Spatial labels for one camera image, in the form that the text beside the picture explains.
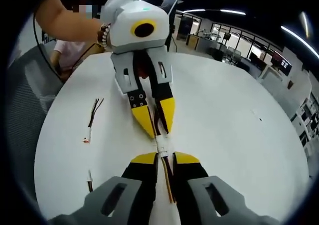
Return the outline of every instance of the robotic hand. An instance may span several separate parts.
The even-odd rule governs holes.
[[[169,83],[171,65],[167,61],[165,41],[169,35],[167,13],[140,0],[108,0],[101,10],[101,20],[110,23],[111,60],[115,78],[128,95],[132,113],[151,138],[154,123],[139,79],[138,63],[146,64],[156,111],[167,133],[172,127],[175,101]]]

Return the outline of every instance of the desk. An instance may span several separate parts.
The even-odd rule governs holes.
[[[209,48],[215,48],[217,46],[217,42],[197,35],[188,34],[186,45],[197,52],[206,54]]]
[[[181,53],[169,53],[168,60],[176,101],[170,150],[197,157],[257,214],[283,220],[299,204],[309,176],[303,147],[279,104],[234,66]],[[97,97],[104,102],[87,146],[82,139]],[[40,210],[47,219],[74,212],[88,194],[88,168],[96,188],[121,176],[135,156],[155,150],[119,92],[110,53],[89,56],[60,90],[41,129],[34,166]],[[161,170],[159,163],[150,224],[178,224]]]
[[[281,81],[283,81],[283,76],[281,75],[280,72],[278,72],[277,70],[275,70],[272,65],[267,64],[266,68],[263,70],[263,72],[260,74],[259,78],[263,79],[267,76],[267,73],[273,73],[277,78],[279,78]]]

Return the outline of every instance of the pink shirt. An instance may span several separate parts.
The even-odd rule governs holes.
[[[69,42],[58,40],[54,50],[61,53],[59,64],[62,71],[71,69],[80,56],[84,53],[85,42]]]

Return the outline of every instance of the bracelet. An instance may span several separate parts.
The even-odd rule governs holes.
[[[110,24],[103,24],[100,27],[100,30],[97,33],[97,43],[102,45],[104,49],[107,49],[108,46],[108,35],[110,33]]]

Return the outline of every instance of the computer monitor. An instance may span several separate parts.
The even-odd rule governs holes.
[[[292,65],[278,52],[274,52],[273,57],[271,59],[273,66],[277,67],[280,71],[282,71],[286,76],[289,75]]]

